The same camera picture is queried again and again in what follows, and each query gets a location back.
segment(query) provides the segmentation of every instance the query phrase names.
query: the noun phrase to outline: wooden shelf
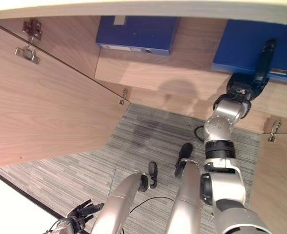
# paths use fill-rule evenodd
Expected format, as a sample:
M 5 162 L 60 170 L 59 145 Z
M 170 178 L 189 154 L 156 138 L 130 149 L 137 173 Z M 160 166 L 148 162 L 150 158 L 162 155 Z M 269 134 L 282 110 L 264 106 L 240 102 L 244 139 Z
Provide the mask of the wooden shelf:
M 181 18 L 168 57 L 102 49 L 95 78 L 213 102 L 225 93 L 230 77 L 211 71 L 225 25 L 224 19 Z M 252 109 L 287 118 L 287 84 L 269 82 Z
M 287 0 L 0 0 L 0 19 L 83 15 L 208 17 L 287 24 Z

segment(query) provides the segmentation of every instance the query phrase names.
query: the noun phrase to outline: cabinet door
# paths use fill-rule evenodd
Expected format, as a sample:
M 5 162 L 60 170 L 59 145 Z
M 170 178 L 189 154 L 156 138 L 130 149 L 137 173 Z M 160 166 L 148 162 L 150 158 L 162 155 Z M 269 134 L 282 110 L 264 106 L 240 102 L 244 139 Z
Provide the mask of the cabinet door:
M 128 102 L 0 29 L 0 165 L 103 148 Z
M 100 47 L 96 36 L 100 16 L 64 16 L 37 18 L 41 22 L 42 37 L 34 44 L 90 78 L 95 77 Z M 0 19 L 0 26 L 28 40 L 22 31 L 23 23 L 30 18 Z M 97 82 L 122 96 L 125 85 L 106 81 Z
M 251 208 L 272 233 L 287 234 L 287 134 L 276 138 L 272 143 L 261 136 Z

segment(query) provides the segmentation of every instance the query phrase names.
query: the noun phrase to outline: white surface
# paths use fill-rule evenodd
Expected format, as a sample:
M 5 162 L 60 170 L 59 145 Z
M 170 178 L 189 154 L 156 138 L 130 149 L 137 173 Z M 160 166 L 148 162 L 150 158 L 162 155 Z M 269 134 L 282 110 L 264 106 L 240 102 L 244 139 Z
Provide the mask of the white surface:
M 0 234 L 42 234 L 57 221 L 0 180 Z

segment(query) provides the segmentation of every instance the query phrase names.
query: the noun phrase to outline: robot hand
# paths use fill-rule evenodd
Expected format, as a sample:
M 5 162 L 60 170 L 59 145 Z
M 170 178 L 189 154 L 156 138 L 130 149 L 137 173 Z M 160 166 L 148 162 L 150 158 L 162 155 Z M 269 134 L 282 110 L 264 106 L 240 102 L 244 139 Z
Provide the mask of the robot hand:
M 55 230 L 52 231 L 52 228 L 56 223 L 44 234 L 76 234 L 84 230 L 86 223 L 94 217 L 93 213 L 100 211 L 104 206 L 104 203 L 98 205 L 90 203 L 91 200 L 88 200 L 75 207 L 67 214 L 66 218 L 59 219 L 56 222 L 59 223 Z

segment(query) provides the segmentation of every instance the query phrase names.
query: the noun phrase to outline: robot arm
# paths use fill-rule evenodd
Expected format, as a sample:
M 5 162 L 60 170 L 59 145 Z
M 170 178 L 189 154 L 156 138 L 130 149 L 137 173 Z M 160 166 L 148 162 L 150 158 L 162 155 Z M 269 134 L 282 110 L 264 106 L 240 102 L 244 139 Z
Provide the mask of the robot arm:
M 267 73 L 276 41 L 265 43 L 254 76 L 233 74 L 227 93 L 214 103 L 205 122 L 205 171 L 201 175 L 202 200 L 213 206 L 215 229 L 226 233 L 271 233 L 256 213 L 244 207 L 246 190 L 231 141 L 233 126 L 247 116 L 251 102 L 268 82 Z

